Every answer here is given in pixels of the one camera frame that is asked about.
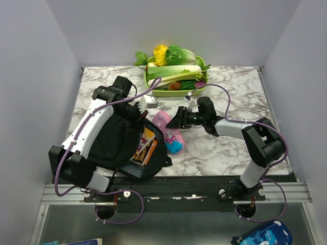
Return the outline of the pink pencil case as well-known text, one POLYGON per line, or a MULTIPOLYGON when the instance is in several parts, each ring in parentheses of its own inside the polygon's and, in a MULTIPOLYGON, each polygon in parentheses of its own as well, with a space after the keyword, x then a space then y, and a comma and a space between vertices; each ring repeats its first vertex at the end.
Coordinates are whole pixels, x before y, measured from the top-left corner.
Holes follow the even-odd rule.
POLYGON ((165 145, 170 154, 179 154, 184 148, 184 139, 178 129, 166 128, 166 125, 171 121, 170 116, 164 112, 157 112, 152 122, 161 130, 165 145))

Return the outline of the black student backpack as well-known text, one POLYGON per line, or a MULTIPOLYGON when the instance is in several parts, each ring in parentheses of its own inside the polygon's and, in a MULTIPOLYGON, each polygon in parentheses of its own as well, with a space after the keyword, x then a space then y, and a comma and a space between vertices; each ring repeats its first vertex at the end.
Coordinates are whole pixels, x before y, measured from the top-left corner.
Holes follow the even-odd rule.
POLYGON ((113 115, 95 138, 87 162, 96 167, 117 170, 133 180, 151 178, 162 168, 172 166, 162 131, 146 118, 142 123, 141 128, 129 127, 126 120, 113 115), (140 130, 144 128, 154 132, 157 145, 147 164, 140 166, 130 159, 137 151, 142 135, 140 130))

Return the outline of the blue Treehouse book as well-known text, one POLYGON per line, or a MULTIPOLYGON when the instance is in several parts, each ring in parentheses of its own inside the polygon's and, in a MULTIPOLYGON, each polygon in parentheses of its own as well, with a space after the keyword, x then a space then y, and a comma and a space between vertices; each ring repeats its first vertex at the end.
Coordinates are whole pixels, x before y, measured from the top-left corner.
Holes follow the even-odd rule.
POLYGON ((135 153, 129 161, 140 166, 145 166, 143 164, 143 161, 144 161, 144 157, 146 156, 146 151, 150 147, 150 144, 151 143, 149 143, 141 152, 135 153))

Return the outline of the Roald Dahl Charlie book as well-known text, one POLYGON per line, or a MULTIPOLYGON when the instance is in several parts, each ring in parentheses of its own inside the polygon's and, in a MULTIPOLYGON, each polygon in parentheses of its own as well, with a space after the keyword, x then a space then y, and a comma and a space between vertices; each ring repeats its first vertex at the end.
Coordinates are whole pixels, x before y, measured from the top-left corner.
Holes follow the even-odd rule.
POLYGON ((154 138, 155 138, 155 133, 152 130, 145 127, 136 152, 137 153, 141 152, 154 138))

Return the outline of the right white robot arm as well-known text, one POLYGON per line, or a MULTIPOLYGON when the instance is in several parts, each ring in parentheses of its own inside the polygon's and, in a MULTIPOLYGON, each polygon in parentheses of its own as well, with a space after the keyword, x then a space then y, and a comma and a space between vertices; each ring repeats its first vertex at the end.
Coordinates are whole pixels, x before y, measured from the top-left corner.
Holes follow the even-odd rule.
POLYGON ((207 96, 197 99, 197 107, 197 112, 187 107, 178 107, 176 115, 167 123, 166 128, 187 129, 191 126, 203 126, 206 133, 213 136, 243 139, 251 160, 238 178, 236 186, 231 189, 231 197, 248 199, 272 163, 288 153, 285 140, 267 118, 253 122, 223 118, 216 114, 214 104, 207 96))

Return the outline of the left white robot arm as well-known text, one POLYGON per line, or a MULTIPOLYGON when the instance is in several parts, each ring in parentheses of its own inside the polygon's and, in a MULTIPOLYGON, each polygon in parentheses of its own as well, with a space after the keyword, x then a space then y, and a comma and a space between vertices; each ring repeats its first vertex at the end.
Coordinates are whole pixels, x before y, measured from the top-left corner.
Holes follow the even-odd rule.
POLYGON ((59 181, 96 191, 103 202, 113 197, 110 180, 99 169, 127 163, 144 132, 146 110, 128 97, 132 82, 117 76, 111 86, 99 86, 82 120, 61 144, 49 150, 55 185, 59 181))

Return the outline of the green vegetable tray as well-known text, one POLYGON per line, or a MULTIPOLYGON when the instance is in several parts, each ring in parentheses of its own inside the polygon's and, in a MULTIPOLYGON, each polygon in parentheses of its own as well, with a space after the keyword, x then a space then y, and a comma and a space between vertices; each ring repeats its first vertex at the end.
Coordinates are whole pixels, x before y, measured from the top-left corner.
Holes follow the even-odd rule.
MULTIPOLYGON (((147 88, 147 80, 146 80, 146 71, 148 70, 148 67, 156 67, 155 64, 155 58, 154 57, 150 57, 148 58, 148 65, 145 68, 145 72, 144 72, 144 77, 145 77, 145 86, 147 88)), ((194 65, 198 65, 201 67, 202 71, 204 72, 204 74, 207 76, 207 81, 204 80, 200 80, 200 81, 196 81, 196 80, 184 80, 184 81, 180 81, 181 83, 181 88, 180 90, 176 90, 176 91, 170 91, 168 90, 168 86, 163 86, 163 87, 157 87, 154 88, 153 95, 154 96, 161 96, 161 97, 183 97, 185 96, 188 92, 191 91, 195 91, 194 95, 199 95, 203 92, 204 85, 208 83, 208 69, 210 68, 209 65, 205 64, 204 60, 199 57, 196 56, 196 62, 194 65)))

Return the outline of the green celery stalks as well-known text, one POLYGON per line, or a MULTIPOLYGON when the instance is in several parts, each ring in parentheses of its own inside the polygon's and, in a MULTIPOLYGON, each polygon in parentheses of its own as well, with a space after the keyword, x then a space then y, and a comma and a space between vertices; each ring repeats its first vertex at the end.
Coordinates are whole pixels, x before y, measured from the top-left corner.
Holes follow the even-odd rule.
POLYGON ((147 82, 147 85, 149 88, 153 87, 163 87, 166 85, 169 85, 171 83, 174 83, 176 81, 184 81, 184 80, 204 80, 207 81, 207 76, 204 74, 203 71, 192 71, 192 72, 183 72, 179 73, 177 75, 172 75, 168 77, 158 77, 156 79, 149 80, 147 82))

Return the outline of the long white green cabbage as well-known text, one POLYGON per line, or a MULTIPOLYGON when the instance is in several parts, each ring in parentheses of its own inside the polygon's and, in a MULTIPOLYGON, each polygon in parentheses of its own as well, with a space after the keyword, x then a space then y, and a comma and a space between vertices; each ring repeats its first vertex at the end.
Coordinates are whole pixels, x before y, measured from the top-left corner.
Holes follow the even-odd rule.
POLYGON ((187 72, 202 71, 198 65, 171 65, 160 67, 148 67, 146 71, 146 80, 153 80, 157 77, 169 77, 187 72))

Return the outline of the green leaf sprig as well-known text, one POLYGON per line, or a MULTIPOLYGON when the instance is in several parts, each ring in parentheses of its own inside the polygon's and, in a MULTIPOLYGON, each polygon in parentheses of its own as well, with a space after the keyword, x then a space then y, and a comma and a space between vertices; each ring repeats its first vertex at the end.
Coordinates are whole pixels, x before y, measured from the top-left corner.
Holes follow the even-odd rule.
POLYGON ((148 64, 148 56, 144 52, 135 52, 136 61, 134 66, 147 66, 148 64))

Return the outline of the green lettuce head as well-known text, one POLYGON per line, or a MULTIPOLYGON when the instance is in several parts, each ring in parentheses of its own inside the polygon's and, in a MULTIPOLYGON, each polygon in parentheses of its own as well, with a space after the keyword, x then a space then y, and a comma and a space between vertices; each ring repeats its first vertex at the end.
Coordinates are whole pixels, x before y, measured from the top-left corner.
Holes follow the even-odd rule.
POLYGON ((177 45, 170 45, 166 51, 166 65, 194 65, 196 56, 193 52, 177 45))

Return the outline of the yellow flower vegetable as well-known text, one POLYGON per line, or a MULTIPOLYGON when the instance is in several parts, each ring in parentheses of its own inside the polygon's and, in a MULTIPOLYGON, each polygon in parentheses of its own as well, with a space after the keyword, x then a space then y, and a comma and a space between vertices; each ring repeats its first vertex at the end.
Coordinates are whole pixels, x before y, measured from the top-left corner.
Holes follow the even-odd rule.
POLYGON ((155 57, 155 65, 156 66, 166 66, 166 52, 168 50, 168 47, 165 45, 158 45, 154 51, 153 55, 155 57))

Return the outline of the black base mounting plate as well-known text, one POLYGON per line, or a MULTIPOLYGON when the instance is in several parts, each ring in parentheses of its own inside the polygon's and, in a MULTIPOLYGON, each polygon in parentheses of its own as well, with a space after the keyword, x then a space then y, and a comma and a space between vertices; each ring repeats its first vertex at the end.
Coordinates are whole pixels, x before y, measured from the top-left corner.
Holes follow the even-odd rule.
POLYGON ((171 213, 232 212, 235 203, 265 200, 261 185, 240 196, 236 194, 237 183, 238 176, 154 177, 139 182, 116 177, 111 186, 119 191, 116 197, 91 193, 84 202, 102 209, 116 208, 119 213, 171 213))

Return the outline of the blue pencil case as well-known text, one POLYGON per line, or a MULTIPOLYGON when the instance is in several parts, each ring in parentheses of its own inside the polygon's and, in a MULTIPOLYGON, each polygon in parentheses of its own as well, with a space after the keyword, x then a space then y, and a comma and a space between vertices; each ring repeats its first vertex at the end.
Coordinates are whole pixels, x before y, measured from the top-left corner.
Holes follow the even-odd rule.
POLYGON ((230 244, 292 244, 292 242, 293 237, 287 226, 279 220, 273 220, 243 235, 233 236, 230 244))

